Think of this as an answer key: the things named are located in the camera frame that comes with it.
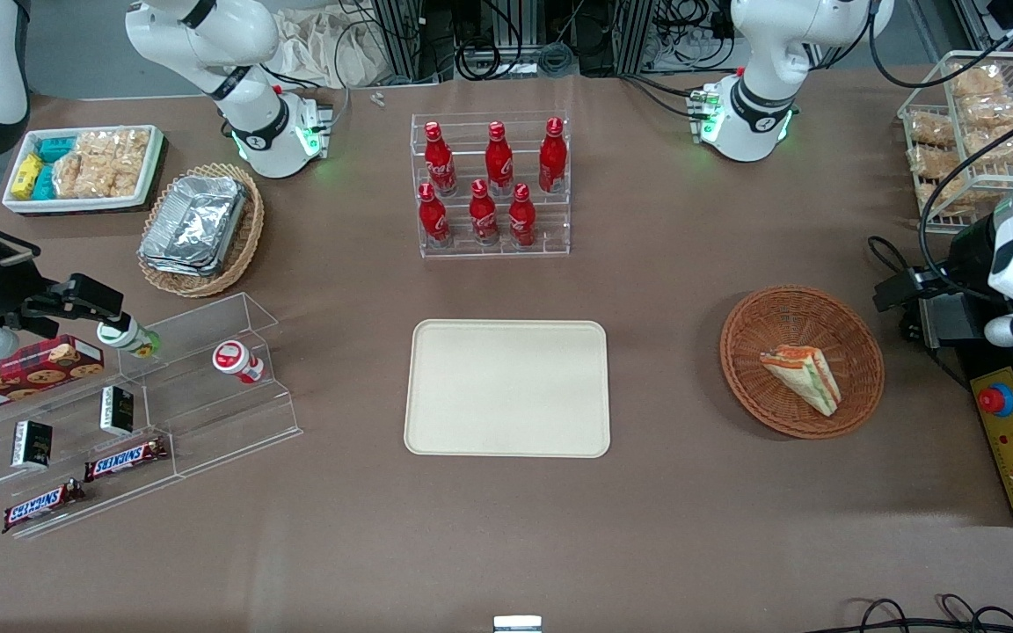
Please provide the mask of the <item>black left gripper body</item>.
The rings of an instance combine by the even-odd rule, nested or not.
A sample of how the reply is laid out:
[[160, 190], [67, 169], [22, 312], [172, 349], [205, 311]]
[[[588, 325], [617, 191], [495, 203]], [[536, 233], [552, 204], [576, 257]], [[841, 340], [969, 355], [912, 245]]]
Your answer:
[[968, 294], [997, 296], [988, 283], [994, 252], [994, 220], [992, 215], [988, 215], [952, 240], [948, 255], [949, 280]]

